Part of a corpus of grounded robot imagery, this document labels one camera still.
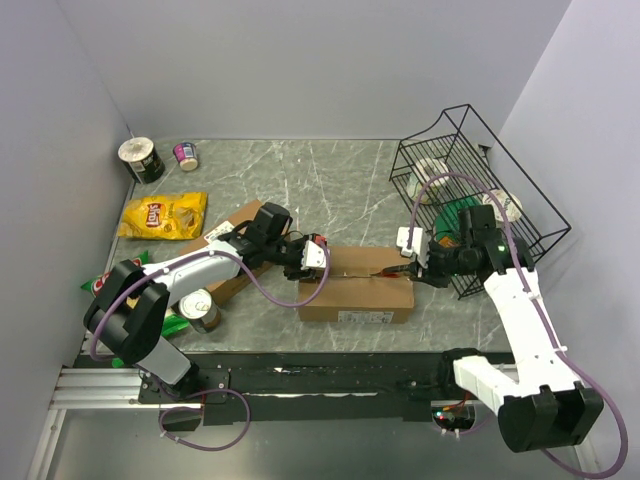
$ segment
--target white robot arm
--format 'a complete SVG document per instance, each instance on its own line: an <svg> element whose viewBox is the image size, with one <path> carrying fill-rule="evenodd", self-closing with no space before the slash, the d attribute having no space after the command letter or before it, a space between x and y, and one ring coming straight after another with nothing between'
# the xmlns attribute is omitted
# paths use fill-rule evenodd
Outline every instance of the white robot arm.
<svg viewBox="0 0 640 480"><path fill-rule="evenodd" d="M498 416L505 443L515 452L581 443L604 402L557 355L554 345L561 344L550 322L547 331L533 303L548 319L527 245L514 239L521 266L513 265L490 205L462 209L458 220L460 245L443 247L431 241L426 254L422 231L413 243L415 248L407 250L407 229L400 229L397 244L402 254L415 256L402 268L415 282L439 288L446 287L451 276L477 275L502 320L517 378L491 365L476 349L463 348L443 353L439 386L458 394L463 389L489 407ZM530 287L528 293L521 276Z"/></svg>
<svg viewBox="0 0 640 480"><path fill-rule="evenodd" d="M85 327L126 364L151 372L177 395L193 392L198 367L161 336L165 310L204 285L242 274L241 265L283 265L290 280L317 276L325 267L317 251L324 255L326 240L317 234L289 240L290 224L286 209L266 203L252 221L200 250L144 267L117 264L89 307ZM135 307L123 301L127 296L138 297Z"/></svg>

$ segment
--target tin can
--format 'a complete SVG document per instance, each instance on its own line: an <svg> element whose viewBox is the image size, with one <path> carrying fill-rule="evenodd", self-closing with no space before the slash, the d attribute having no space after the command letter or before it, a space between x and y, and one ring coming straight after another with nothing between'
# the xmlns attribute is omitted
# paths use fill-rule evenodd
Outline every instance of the tin can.
<svg viewBox="0 0 640 480"><path fill-rule="evenodd" d="M190 172L198 167L198 157L196 156L196 146L191 142L182 142L173 147L173 154L178 161L178 165L185 172Z"/></svg>
<svg viewBox="0 0 640 480"><path fill-rule="evenodd" d="M220 323L220 310L205 289L196 290L178 302L180 315L186 318L198 333L209 333Z"/></svg>
<svg viewBox="0 0 640 480"><path fill-rule="evenodd" d="M152 183L162 176L164 163L153 142L146 137L127 140L118 149L118 157L138 183Z"/></svg>

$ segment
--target wire basket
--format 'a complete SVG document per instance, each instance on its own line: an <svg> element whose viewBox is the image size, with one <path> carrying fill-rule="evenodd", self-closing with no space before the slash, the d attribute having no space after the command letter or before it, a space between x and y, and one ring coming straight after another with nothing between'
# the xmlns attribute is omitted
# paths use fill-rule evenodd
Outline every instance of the wire basket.
<svg viewBox="0 0 640 480"><path fill-rule="evenodd" d="M469 104L444 109L429 128L401 140L389 180L411 210L423 182L447 171L464 173L489 190L505 192L505 202L513 204L511 212L517 218L511 222L514 235L527 243L536 262L571 230L569 222ZM436 240L449 235L446 241L455 244L457 211L487 200L483 191L462 179L449 177L439 182L423 197L416 223ZM474 275L453 277L452 284L459 299L483 290Z"/></svg>

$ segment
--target white backdrop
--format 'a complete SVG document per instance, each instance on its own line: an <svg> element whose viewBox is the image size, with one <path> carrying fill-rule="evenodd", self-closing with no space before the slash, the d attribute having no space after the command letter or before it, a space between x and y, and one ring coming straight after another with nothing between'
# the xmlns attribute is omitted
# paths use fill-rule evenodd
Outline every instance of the white backdrop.
<svg viewBox="0 0 640 480"><path fill-rule="evenodd" d="M568 354L625 415L621 480L640 478L639 24L635 0L573 2L501 134L573 224L541 285ZM620 443L608 409L591 438L608 467Z"/></svg>
<svg viewBox="0 0 640 480"><path fill-rule="evenodd" d="M137 134L400 138L499 130L569 0L59 3Z"/></svg>
<svg viewBox="0 0 640 480"><path fill-rule="evenodd" d="M0 63L0 478L20 479L83 338L79 286L104 268L128 132L53 1L2 2Z"/></svg>

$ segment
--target brown cardboard box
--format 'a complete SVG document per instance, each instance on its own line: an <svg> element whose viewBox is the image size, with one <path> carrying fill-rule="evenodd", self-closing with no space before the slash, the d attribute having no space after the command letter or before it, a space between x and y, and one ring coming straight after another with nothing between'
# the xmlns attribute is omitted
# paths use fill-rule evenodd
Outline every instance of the brown cardboard box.
<svg viewBox="0 0 640 480"><path fill-rule="evenodd" d="M407 277L369 278L384 267L409 259L388 247L330 247L331 270L324 289L300 307L303 322L405 323L413 310L413 283ZM298 301L309 298L318 282L300 282Z"/></svg>
<svg viewBox="0 0 640 480"><path fill-rule="evenodd" d="M199 248L207 246L209 244L209 242L207 241L208 238L217 237L219 234L228 231L228 228L224 228L224 226L236 226L244 222L245 220L253 220L262 205L263 203L260 200L253 200L252 202L247 203L240 210L233 213L229 218L220 222L215 227L208 229L201 237L198 237L193 242L189 243L180 251L180 255L191 253L195 250L198 250ZM271 267L271 263L265 263L262 267L254 269L253 273L256 277L258 277ZM217 282L212 283L211 285L207 285L207 290L211 292L211 297L213 298L213 301L216 303L216 305L224 305L229 301L229 299L231 299L231 297L233 297L236 293L238 293L250 283L251 280L249 280L249 277L247 277L246 275L241 275L239 277L231 278L223 282Z"/></svg>

